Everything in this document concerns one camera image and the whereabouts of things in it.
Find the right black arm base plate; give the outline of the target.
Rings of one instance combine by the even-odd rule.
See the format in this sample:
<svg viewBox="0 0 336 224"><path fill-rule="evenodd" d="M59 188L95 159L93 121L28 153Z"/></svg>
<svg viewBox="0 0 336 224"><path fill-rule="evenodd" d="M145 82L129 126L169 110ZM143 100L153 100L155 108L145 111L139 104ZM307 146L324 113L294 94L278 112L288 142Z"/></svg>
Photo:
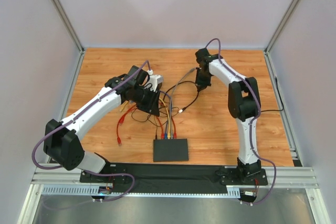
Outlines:
<svg viewBox="0 0 336 224"><path fill-rule="evenodd" d="M237 166L222 166L215 172L215 174L219 176L222 185L268 185L267 175L264 169L256 174L244 175Z"/></svg>

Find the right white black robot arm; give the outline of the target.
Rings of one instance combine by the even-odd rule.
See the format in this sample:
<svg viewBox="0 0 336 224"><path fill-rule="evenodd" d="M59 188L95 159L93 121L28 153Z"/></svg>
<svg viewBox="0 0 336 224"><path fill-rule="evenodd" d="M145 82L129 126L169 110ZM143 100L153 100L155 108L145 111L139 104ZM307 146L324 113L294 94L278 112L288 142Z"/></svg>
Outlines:
<svg viewBox="0 0 336 224"><path fill-rule="evenodd" d="M196 53L196 87L198 91L211 86L211 77L217 77L228 87L228 109L236 120L239 136L237 173L241 179L261 172L257 151L256 122L261 105L257 80L240 75L219 56L211 55L207 48Z"/></svg>

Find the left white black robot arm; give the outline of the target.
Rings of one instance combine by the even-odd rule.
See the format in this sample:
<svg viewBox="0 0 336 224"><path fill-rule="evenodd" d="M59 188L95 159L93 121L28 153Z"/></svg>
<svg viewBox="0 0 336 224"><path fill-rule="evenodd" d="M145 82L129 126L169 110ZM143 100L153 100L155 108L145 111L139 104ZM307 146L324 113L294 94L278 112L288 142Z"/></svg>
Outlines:
<svg viewBox="0 0 336 224"><path fill-rule="evenodd" d="M159 116L160 88L163 76L132 66L128 73L109 79L99 93L70 116L46 124L43 151L62 168L79 168L100 173L107 160L96 153L86 152L81 140L107 113L125 101L147 114Z"/></svg>

